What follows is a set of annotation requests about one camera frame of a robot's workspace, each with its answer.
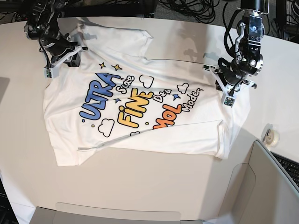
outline black cable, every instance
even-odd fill
[[[197,22],[209,24],[215,20],[215,7],[220,0],[160,0],[165,7],[186,16],[193,16]]]
[[[294,13],[297,17],[299,17],[299,14],[296,12],[296,10],[295,10],[295,8],[294,8],[294,5],[297,4],[297,2],[295,2],[295,4],[293,4],[293,2],[294,2],[294,1],[292,1],[292,3],[291,3],[292,11],[293,11],[293,13]]]
[[[278,36],[277,31],[276,31],[276,29],[273,26],[273,22],[274,22],[274,20],[272,20],[272,22],[271,22],[273,36],[275,36],[275,34],[276,34],[276,36]]]
[[[103,5],[120,4],[121,2],[126,2],[125,4],[132,4],[138,2],[138,0],[110,0],[103,3]]]
[[[295,22],[289,22],[289,21],[288,21],[288,23],[290,23],[290,24],[292,24],[292,25],[295,25],[295,26],[298,26],[298,24],[295,23]]]
[[[297,21],[297,19],[299,19],[299,18],[295,18],[294,16],[292,16],[292,15],[290,15],[290,14],[287,14],[287,15],[286,15],[286,17],[288,17],[288,16],[290,16],[290,17],[295,21],[295,23],[296,23],[297,25],[299,25],[299,22]]]
[[[6,15],[11,14],[11,13],[16,13],[16,12],[1,13],[1,14],[3,14],[3,16],[0,18],[0,20],[2,20]]]
[[[231,18],[230,21],[229,21],[228,28],[225,30],[225,34],[224,34],[224,40],[223,40],[223,42],[224,42],[224,47],[225,47],[226,52],[227,52],[231,57],[235,57],[235,53],[232,53],[232,52],[230,51],[229,46],[228,46],[228,34],[229,34],[229,32],[230,32],[230,29],[231,29],[232,26],[233,26],[233,23],[234,23],[234,21],[235,21],[235,18],[237,17],[237,15],[238,15],[240,12],[241,12],[241,10],[239,10],[239,9],[235,10],[235,12],[234,12],[232,18]]]
[[[14,15],[11,17],[11,21],[10,22],[12,23],[13,20],[14,20],[14,18],[16,19],[16,17],[17,17],[17,12],[15,12]]]
[[[267,32],[266,35],[269,35],[270,30],[271,30],[271,26],[270,26],[270,20],[269,20],[269,16],[268,16],[268,14],[267,14],[266,16],[267,16],[267,21],[268,21],[268,32]]]
[[[240,80],[234,85],[234,87],[232,88],[232,90],[229,92],[229,95],[232,97],[234,95],[234,91],[237,87],[238,84],[240,84],[243,81],[243,74],[240,71],[239,67],[237,67],[237,71],[239,72],[239,75],[241,76]]]
[[[223,11],[222,11],[222,20],[223,20],[223,25],[224,25],[225,29],[228,28],[227,25],[226,25],[226,22],[225,22],[225,9],[226,9],[227,6],[228,6],[228,2],[225,3],[225,5],[224,5],[224,7],[223,7]],[[234,42],[233,42],[232,37],[230,36],[230,33],[228,33],[228,37],[229,37],[230,43],[231,43],[232,45],[234,45]]]
[[[42,36],[44,35],[44,33],[46,32],[46,30],[47,30],[48,27],[49,27],[49,24],[46,26],[46,28],[43,30],[42,34],[39,36],[39,38],[38,38],[38,43],[39,43],[39,45],[40,45],[40,47],[41,47],[41,49],[42,49],[42,52],[43,52],[43,54],[45,55],[45,58],[46,58],[46,60],[47,60],[47,68],[51,68],[51,63],[50,63],[49,57],[48,57],[48,55],[47,55],[47,53],[46,53],[45,48],[43,48],[43,45],[42,45],[42,42],[41,42],[41,38],[42,38]]]
[[[76,7],[75,4],[77,4],[80,1],[81,0],[70,0],[70,1],[68,1],[67,5],[65,7]]]
[[[277,36],[278,38],[282,39],[282,35],[281,35],[281,27],[280,24],[276,21],[276,19],[273,19],[273,21],[275,22],[275,26],[276,26],[276,30],[277,30]]]
[[[11,13],[15,13],[15,11],[14,12],[8,12],[8,13],[2,13],[2,12],[0,12],[1,14],[4,14],[4,15],[8,15],[8,14],[11,14]]]

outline tape roll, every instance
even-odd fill
[[[274,129],[269,129],[266,136],[265,136],[265,143],[268,146],[276,146],[279,141],[279,134]]]

